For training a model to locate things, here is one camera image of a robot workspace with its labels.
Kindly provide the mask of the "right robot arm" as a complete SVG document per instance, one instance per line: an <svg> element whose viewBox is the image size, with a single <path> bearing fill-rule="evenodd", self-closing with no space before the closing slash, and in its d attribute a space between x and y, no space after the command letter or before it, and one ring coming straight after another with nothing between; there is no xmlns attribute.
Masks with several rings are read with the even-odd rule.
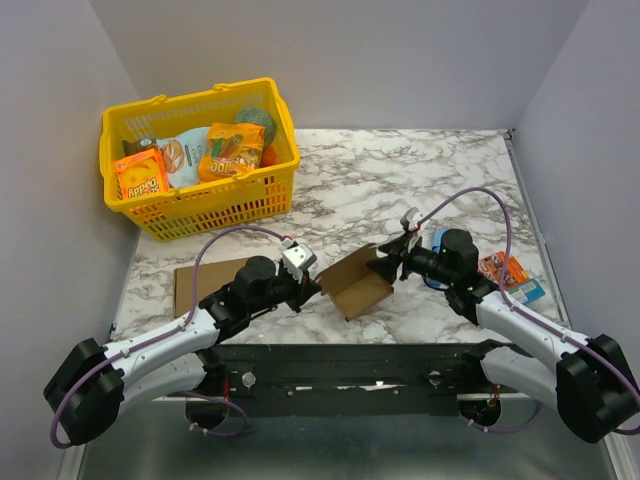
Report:
<svg viewBox="0 0 640 480"><path fill-rule="evenodd" d="M387 283L411 274L445 287L451 309L494 331L509 345L486 343L460 367L460 379L480 392L505 385L555 410L578 438L597 443L639 412L639 388L620 345L607 335L590 338L558 326L501 292L479 270L471 235L447 231L438 251L406 232L380 246L369 270Z"/></svg>

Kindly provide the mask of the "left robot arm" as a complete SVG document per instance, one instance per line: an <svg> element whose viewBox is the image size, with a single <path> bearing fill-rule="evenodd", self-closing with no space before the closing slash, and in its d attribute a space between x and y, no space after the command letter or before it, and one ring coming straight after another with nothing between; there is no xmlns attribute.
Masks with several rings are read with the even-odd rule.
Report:
<svg viewBox="0 0 640 480"><path fill-rule="evenodd" d="M66 449L96 439L137 395L169 394L171 383L178 391L214 393L222 372L207 360L195 362L187 378L173 372L156 383L143 380L185 355L197 355L234 337L282 303L299 311L321 289L309 275L316 256L303 249L298 245L284 251L278 262L249 258L231 282L187 314L146 334L106 345L93 338L77 343L43 391L54 412L52 443Z"/></svg>

